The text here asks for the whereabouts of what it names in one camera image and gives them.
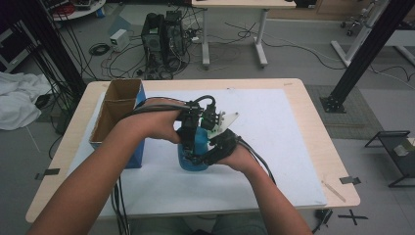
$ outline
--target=white cloth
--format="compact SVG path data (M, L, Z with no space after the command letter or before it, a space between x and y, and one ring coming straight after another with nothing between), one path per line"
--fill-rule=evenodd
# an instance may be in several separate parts
M50 90L43 74L0 72L0 129L13 130L36 120L41 111L34 104Z

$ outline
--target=floor mat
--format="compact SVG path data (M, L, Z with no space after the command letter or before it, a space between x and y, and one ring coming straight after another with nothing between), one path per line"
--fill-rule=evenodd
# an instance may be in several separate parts
M345 114L326 113L321 105L320 97L328 97L334 86L305 85L305 88L331 138L368 140L383 130L357 87L344 102Z

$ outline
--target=human arm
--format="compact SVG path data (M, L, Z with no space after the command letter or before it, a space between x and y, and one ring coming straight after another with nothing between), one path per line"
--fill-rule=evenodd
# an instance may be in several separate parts
M268 234L311 234L299 212L242 145L218 163L241 171L250 181Z
M138 143L146 137L179 142L173 129L178 115L156 112L121 120L59 187L28 234L87 234Z

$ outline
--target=forearm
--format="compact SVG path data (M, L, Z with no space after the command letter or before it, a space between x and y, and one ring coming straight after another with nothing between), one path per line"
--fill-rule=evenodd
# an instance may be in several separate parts
M261 166L245 172L268 234L311 234L301 215L271 181Z
M87 234L125 168L137 144L140 129L131 131L121 121L105 142L60 186L29 234Z

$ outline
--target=black equipment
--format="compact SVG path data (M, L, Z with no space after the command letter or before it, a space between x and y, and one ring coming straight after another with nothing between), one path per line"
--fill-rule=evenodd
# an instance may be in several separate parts
M165 28L167 31L168 45L173 53L184 55L183 26L181 11L167 11L165 14Z
M168 1L168 5L192 7L192 0L170 0Z
M150 13L141 31L144 51L149 68L167 64L168 39L164 24L164 15Z

